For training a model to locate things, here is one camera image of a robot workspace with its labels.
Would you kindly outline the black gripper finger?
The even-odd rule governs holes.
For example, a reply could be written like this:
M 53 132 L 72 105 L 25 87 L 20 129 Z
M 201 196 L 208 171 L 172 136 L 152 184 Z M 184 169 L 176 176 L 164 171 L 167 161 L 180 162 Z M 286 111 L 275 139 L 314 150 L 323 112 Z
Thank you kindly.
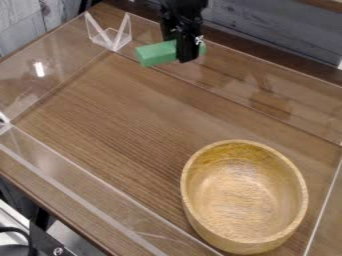
M 176 26 L 176 58 L 180 63 L 195 60 L 199 56 L 203 43 L 200 18 L 183 18 Z
M 161 17 L 160 29 L 161 29 L 163 40 L 164 41 L 173 40 L 176 35 L 176 19 L 173 16 L 167 15 Z

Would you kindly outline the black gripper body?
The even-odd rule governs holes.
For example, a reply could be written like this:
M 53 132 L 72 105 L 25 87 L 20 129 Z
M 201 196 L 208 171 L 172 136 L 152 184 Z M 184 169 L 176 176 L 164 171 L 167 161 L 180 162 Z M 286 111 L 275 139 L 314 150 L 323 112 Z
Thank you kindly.
M 195 19 L 201 16 L 208 0 L 160 0 L 160 5 L 175 17 Z

